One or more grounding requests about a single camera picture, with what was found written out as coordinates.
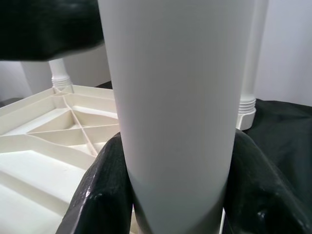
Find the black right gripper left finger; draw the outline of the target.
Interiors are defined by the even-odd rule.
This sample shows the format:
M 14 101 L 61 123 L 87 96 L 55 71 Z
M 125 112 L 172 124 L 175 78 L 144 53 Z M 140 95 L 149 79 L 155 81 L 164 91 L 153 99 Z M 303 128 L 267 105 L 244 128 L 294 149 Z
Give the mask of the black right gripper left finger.
M 128 234 L 132 209 L 132 186 L 117 133 L 84 174 L 57 233 Z

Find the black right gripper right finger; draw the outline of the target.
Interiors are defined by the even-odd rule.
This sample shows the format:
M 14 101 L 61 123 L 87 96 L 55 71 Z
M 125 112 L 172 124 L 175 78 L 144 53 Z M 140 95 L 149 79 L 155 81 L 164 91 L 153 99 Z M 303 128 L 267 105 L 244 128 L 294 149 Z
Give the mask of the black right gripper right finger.
M 310 234 L 312 210 L 244 132 L 236 130 L 224 201 L 227 234 Z

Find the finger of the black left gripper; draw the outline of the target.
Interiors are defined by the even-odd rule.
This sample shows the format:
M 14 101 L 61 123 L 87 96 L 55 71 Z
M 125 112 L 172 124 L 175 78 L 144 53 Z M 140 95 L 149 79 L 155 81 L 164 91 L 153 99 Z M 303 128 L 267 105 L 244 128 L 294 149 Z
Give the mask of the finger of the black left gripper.
M 96 0 L 2 0 L 0 59 L 46 61 L 104 43 Z

